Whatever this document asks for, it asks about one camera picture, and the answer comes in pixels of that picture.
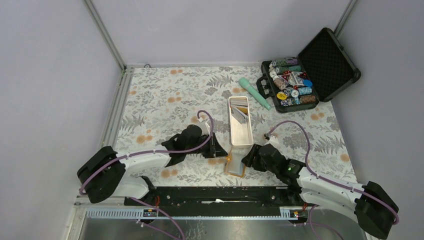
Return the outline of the orange leather card holder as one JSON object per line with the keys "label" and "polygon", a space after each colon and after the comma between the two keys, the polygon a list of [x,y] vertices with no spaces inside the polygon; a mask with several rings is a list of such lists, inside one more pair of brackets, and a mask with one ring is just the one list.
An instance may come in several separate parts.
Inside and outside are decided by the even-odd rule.
{"label": "orange leather card holder", "polygon": [[247,155],[247,151],[241,148],[232,148],[226,157],[224,173],[230,176],[242,178],[245,175],[246,166],[242,162],[243,158]]}

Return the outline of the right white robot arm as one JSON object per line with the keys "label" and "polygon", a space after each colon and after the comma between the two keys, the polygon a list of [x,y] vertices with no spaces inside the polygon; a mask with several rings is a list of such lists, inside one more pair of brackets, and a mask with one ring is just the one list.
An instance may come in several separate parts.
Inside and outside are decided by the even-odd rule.
{"label": "right white robot arm", "polygon": [[271,172],[286,184],[287,201],[303,202],[332,210],[354,222],[371,236],[386,240],[396,221],[399,207],[377,183],[343,181],[325,174],[313,174],[304,162],[286,158],[272,144],[254,144],[242,163],[260,172]]}

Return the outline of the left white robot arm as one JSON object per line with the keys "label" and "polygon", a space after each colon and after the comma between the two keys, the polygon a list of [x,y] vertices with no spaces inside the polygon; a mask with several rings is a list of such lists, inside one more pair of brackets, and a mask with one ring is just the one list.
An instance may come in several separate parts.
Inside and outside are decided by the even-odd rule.
{"label": "left white robot arm", "polygon": [[133,177],[132,174],[177,165],[187,155],[214,159],[227,157],[228,153],[207,124],[191,124],[150,150],[118,156],[111,146],[104,146],[80,167],[76,175],[82,192],[92,204],[110,197],[132,197],[148,206],[155,200],[154,186],[148,177]]}

